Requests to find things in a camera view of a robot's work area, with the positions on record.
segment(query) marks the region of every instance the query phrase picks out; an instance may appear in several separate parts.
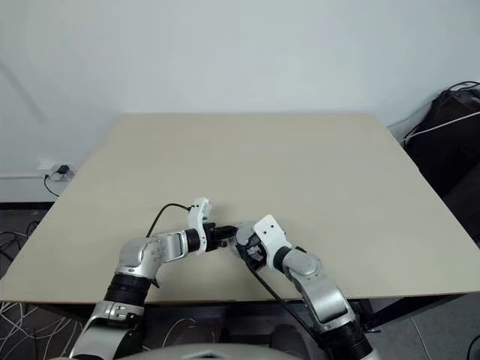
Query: wooden table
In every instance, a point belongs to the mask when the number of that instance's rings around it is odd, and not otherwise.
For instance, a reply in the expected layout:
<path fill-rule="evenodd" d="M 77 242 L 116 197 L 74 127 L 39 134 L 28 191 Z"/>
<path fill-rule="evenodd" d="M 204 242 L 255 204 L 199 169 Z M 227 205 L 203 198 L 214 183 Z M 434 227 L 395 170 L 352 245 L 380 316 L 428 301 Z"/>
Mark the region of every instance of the wooden table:
<path fill-rule="evenodd" d="M 95 303 L 158 209 L 208 197 L 217 224 L 273 214 L 351 299 L 480 290 L 480 251 L 371 115 L 125 115 L 0 283 L 8 301 Z M 169 209 L 158 231 L 183 228 Z M 282 274 L 261 275 L 286 299 Z M 229 249 L 164 265 L 149 302 L 270 299 Z"/>

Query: black bag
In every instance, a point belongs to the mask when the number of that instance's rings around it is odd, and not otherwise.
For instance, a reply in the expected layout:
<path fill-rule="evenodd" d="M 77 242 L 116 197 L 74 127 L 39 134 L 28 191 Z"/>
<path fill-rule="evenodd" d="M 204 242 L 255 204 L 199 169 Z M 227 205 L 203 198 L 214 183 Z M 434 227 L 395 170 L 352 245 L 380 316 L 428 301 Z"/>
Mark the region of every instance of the black bag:
<path fill-rule="evenodd" d="M 453 91 L 455 86 L 442 91 L 411 133 L 480 111 L 480 91 L 475 86 Z M 419 134 L 408 141 L 405 151 L 432 188 L 444 197 L 480 161 L 480 115 Z"/>

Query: beige tabletop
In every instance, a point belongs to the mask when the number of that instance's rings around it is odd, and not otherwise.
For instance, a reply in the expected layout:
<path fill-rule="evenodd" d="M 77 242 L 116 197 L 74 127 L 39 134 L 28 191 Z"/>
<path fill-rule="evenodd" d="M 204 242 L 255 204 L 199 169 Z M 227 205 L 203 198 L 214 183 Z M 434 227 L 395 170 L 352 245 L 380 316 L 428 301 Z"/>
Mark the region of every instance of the beige tabletop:
<path fill-rule="evenodd" d="M 218 225 L 273 214 L 350 298 L 480 290 L 480 251 L 371 115 L 126 115 L 0 283 L 4 300 L 94 303 L 158 209 L 207 197 Z M 171 208 L 157 231 L 186 227 Z M 287 299 L 282 274 L 261 275 Z M 270 299 L 229 249 L 164 265 L 150 302 Z"/>

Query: white wall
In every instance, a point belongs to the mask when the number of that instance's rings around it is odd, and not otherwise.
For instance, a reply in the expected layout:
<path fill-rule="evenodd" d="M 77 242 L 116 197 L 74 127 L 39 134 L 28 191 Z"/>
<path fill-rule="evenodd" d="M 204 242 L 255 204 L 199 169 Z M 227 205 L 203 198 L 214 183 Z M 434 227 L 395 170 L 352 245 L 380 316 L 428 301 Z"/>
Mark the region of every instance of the white wall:
<path fill-rule="evenodd" d="M 0 0 L 0 171 L 78 166 L 123 112 L 389 125 L 480 77 L 479 14 L 478 0 Z M 51 199 L 42 186 L 1 180 L 0 199 Z"/>

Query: gray floor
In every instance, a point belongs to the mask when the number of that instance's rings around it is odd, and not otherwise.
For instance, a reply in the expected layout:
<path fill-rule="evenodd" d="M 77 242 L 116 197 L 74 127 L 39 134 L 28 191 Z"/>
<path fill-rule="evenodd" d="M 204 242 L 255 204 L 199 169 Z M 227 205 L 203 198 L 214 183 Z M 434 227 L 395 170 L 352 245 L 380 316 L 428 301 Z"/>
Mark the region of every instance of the gray floor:
<path fill-rule="evenodd" d="M 18 231 L 24 233 L 29 222 L 41 220 L 45 211 L 0 211 L 0 230 Z M 0 238 L 0 244 L 9 238 L 5 235 Z M 7 252 L 14 257 L 18 248 L 12 244 Z M 2 276 L 9 266 L 9 261 L 0 256 L 0 276 Z M 379 308 L 392 302 L 391 299 L 376 299 L 372 301 L 373 307 Z M 410 359 L 410 360 L 428 360 L 428 355 L 422 345 L 422 339 L 427 351 L 433 360 L 465 359 L 467 347 L 473 337 L 480 334 L 480 293 L 465 295 L 455 301 L 445 304 L 433 310 L 426 311 L 414 317 L 415 324 L 418 326 L 419 333 L 416 330 L 414 322 L 411 319 L 405 319 L 395 323 L 384 325 L 378 334 L 368 334 L 370 342 L 378 349 L 380 355 L 385 360 Z M 31 305 L 25 308 L 28 312 L 33 307 Z M 20 313 L 18 306 L 4 314 L 14 322 L 17 321 Z M 237 316 L 227 321 L 221 316 L 221 309 L 199 310 L 195 307 L 182 307 L 176 310 L 169 310 L 168 315 L 161 311 L 150 311 L 147 321 L 147 336 L 145 345 L 148 347 L 161 347 L 161 344 L 167 334 L 170 326 L 182 317 L 193 317 L 200 325 L 208 326 L 212 329 L 212 337 L 216 339 L 220 336 L 220 330 L 227 327 L 231 334 L 235 333 L 266 333 L 273 331 L 275 326 L 280 323 L 295 324 L 287 315 L 267 315 L 267 316 Z M 31 316 L 25 319 L 23 328 L 32 333 L 62 317 L 49 313 L 48 311 L 38 309 Z M 51 344 L 47 354 L 47 359 L 60 355 L 64 349 L 68 338 L 72 335 L 75 322 L 70 322 L 65 329 L 52 337 Z M 3 338 L 11 330 L 11 325 L 3 318 L 0 319 L 0 338 Z M 73 333 L 73 340 L 80 332 L 80 327 L 76 327 Z M 38 336 L 48 335 L 49 331 L 44 331 Z M 0 359 L 10 352 L 13 346 L 24 338 L 24 335 L 16 333 L 4 345 L 0 352 Z M 37 341 L 37 352 L 39 359 L 44 357 L 45 347 L 48 338 Z M 315 358 L 318 350 L 311 341 L 307 341 L 311 355 Z M 36 359 L 35 342 L 32 339 L 23 341 L 12 351 L 6 359 Z M 480 344 L 474 347 L 471 359 L 480 359 Z"/>

